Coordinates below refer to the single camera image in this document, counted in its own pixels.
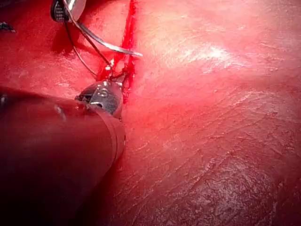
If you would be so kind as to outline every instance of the curved needle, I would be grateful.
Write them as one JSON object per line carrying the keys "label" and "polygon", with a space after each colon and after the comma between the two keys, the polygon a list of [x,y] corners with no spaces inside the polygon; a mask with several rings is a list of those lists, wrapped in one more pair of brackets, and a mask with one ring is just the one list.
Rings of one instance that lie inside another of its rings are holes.
{"label": "curved needle", "polygon": [[89,29],[87,29],[82,23],[79,23],[79,26],[81,27],[81,29],[83,29],[92,39],[94,39],[95,41],[97,41],[98,43],[102,44],[103,46],[109,48],[110,50],[116,51],[116,52],[120,52],[120,53],[125,53],[125,54],[130,54],[130,55],[135,55],[135,56],[139,56],[142,57],[143,55],[141,53],[137,53],[135,51],[131,51],[122,47],[118,47],[118,46],[114,46],[112,44],[109,44],[107,42],[105,42],[104,40],[102,40],[101,38],[99,38],[97,35],[95,35],[93,32],[91,32]]}
{"label": "curved needle", "polygon": [[88,34],[92,39],[94,39],[95,41],[97,41],[98,43],[104,45],[105,47],[116,51],[116,52],[120,52],[120,53],[125,53],[125,54],[130,54],[130,55],[136,55],[136,56],[142,56],[141,53],[137,53],[128,49],[124,49],[118,46],[114,46],[112,44],[109,44],[107,42],[105,42],[104,40],[100,39],[98,36],[96,36],[94,33],[92,33],[90,30],[88,30],[83,24],[78,24],[77,21],[74,19],[71,11],[68,8],[68,3],[66,2],[66,0],[63,0],[63,4],[65,6],[65,9],[67,10],[69,17],[71,19],[71,21],[74,23],[74,25],[82,32],[82,34],[85,32],[86,34]]}

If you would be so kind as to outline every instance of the silver metal part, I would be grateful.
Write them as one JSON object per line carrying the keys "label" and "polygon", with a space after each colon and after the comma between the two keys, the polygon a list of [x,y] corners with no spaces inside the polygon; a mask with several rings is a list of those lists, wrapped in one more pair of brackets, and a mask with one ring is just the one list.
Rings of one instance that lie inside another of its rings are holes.
{"label": "silver metal part", "polygon": [[[66,4],[73,18],[77,21],[85,9],[86,0],[66,0]],[[64,3],[61,0],[54,0],[51,6],[52,19],[57,22],[68,20],[71,22],[71,19],[67,16],[68,10],[65,9]]]}
{"label": "silver metal part", "polygon": [[99,106],[115,118],[121,117],[123,95],[115,82],[96,82],[84,89],[76,99]]}

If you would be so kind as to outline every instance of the blood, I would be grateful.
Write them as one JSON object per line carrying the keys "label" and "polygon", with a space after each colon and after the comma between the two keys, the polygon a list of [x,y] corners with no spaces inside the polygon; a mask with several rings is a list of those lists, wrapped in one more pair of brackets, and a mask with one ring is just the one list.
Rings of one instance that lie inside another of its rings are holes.
{"label": "blood", "polygon": [[[135,15],[136,15],[136,0],[130,0],[129,11],[128,11],[126,26],[123,35],[123,41],[121,43],[121,47],[126,49],[132,49],[134,45],[133,33],[136,24]],[[121,54],[121,53],[115,53],[113,59],[114,59],[114,65],[112,67],[112,70],[114,72],[120,71],[120,64],[122,63],[124,64],[124,67],[121,70],[120,74],[125,76],[123,80],[122,92],[123,92],[124,102],[126,102],[135,77],[135,63],[134,63],[135,59],[131,55]],[[97,80],[99,81],[99,80],[109,78],[110,73],[111,73],[110,70],[102,70]]]}

